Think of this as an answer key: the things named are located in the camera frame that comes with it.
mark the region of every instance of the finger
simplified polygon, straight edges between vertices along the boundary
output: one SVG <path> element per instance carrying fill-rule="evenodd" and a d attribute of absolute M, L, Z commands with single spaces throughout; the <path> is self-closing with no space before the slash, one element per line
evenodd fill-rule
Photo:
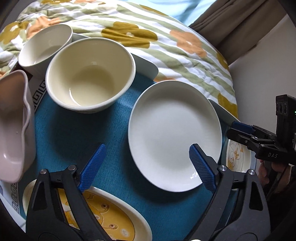
<path fill-rule="evenodd" d="M 286 168 L 286 165 L 282 163 L 272 162 L 271 168 L 278 173 L 283 173 Z"/>
<path fill-rule="evenodd" d="M 260 164 L 259 169 L 258 169 L 258 173 L 259 173 L 259 176 L 266 177 L 267 170 L 266 170 L 266 168 L 264 166 L 264 163 Z"/>
<path fill-rule="evenodd" d="M 283 174 L 278 186 L 275 189 L 275 193 L 281 192 L 290 182 L 291 177 L 291 166 L 288 165 L 285 173 Z"/>
<path fill-rule="evenodd" d="M 267 177 L 267 170 L 264 167 L 264 163 L 260 164 L 260 167 L 258 169 L 258 178 L 262 187 L 269 183 L 269 178 Z"/>
<path fill-rule="evenodd" d="M 263 177 L 263 178 L 259 179 L 259 181 L 260 181 L 261 186 L 264 187 L 266 184 L 269 183 L 269 178 Z"/>

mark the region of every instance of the blue textured mat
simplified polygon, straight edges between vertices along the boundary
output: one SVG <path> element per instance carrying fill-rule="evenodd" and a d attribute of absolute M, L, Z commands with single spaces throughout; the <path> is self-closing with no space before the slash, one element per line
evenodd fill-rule
<path fill-rule="evenodd" d="M 107 157 L 93 186 L 137 209 L 149 223 L 153 241 L 182 240 L 212 194 L 203 185 L 183 193 L 167 192 L 152 185 L 137 169 L 128 146 L 128 121 L 137 98 L 153 83 L 136 74 L 132 86 L 114 105 L 88 115 L 59 107 L 46 94 L 35 115 L 37 156 L 19 183 L 20 198 L 42 168 L 54 172 L 70 164 L 85 165 L 78 157 L 90 143 L 99 141 L 106 145 Z"/>

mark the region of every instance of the light blue fabric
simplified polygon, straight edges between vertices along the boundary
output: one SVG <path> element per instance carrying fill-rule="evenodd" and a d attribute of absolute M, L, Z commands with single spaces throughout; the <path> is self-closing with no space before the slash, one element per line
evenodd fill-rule
<path fill-rule="evenodd" d="M 124 0 L 163 12 L 189 26 L 216 0 Z"/>
<path fill-rule="evenodd" d="M 42 168 L 54 172 L 70 164 L 83 167 L 85 162 L 79 157 L 91 143 L 103 142 L 107 156 L 93 186 L 138 210 L 151 227 L 153 241 L 183 240 L 206 209 L 212 193 L 203 185 L 182 193 L 164 191 L 146 180 L 136 167 L 128 146 L 129 116 L 137 98 L 153 83 L 136 74 L 128 91 L 96 114 L 63 109 L 46 94 L 35 114 L 37 156 L 19 182 L 20 198 Z"/>

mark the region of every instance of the ceramic bowl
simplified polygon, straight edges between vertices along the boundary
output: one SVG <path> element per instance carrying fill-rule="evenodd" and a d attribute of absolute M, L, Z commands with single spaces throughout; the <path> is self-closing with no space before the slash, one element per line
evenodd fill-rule
<path fill-rule="evenodd" d="M 62 49 L 46 73 L 46 88 L 61 107 L 83 113 L 106 109 L 131 86 L 132 55 L 119 43 L 87 38 Z"/>
<path fill-rule="evenodd" d="M 222 149 L 221 164 L 235 172 L 246 172 L 251 168 L 251 151 L 246 146 L 227 139 Z"/>
<path fill-rule="evenodd" d="M 35 159 L 34 105 L 24 71 L 0 79 L 0 180 L 16 183 Z"/>
<path fill-rule="evenodd" d="M 22 203 L 27 214 L 30 197 L 36 180 L 27 185 L 24 190 Z M 78 228 L 63 189 L 59 189 L 61 203 L 68 223 Z M 96 187 L 83 192 L 88 205 L 98 222 L 108 235 L 116 240 L 126 241 L 152 241 L 152 232 L 143 216 L 121 199 Z"/>
<path fill-rule="evenodd" d="M 66 24 L 47 27 L 35 34 L 22 48 L 19 64 L 30 74 L 45 78 L 53 57 L 72 41 L 72 28 Z"/>

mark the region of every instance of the metal bolt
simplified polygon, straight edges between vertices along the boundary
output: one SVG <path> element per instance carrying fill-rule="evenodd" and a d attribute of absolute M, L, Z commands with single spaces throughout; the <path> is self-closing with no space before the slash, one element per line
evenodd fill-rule
<path fill-rule="evenodd" d="M 68 166 L 69 171 L 73 171 L 73 170 L 75 170 L 75 168 L 76 168 L 76 165 L 74 165 L 74 164 Z"/>
<path fill-rule="evenodd" d="M 255 175 L 255 171 L 253 169 L 249 169 L 248 173 L 251 174 L 251 175 Z"/>
<path fill-rule="evenodd" d="M 219 169 L 223 172 L 225 172 L 227 170 L 227 167 L 224 165 L 219 166 Z"/>
<path fill-rule="evenodd" d="M 40 171 L 40 174 L 41 174 L 41 175 L 43 175 L 43 174 L 45 174 L 45 173 L 47 173 L 47 170 L 46 170 L 46 169 L 42 169 L 42 170 Z"/>

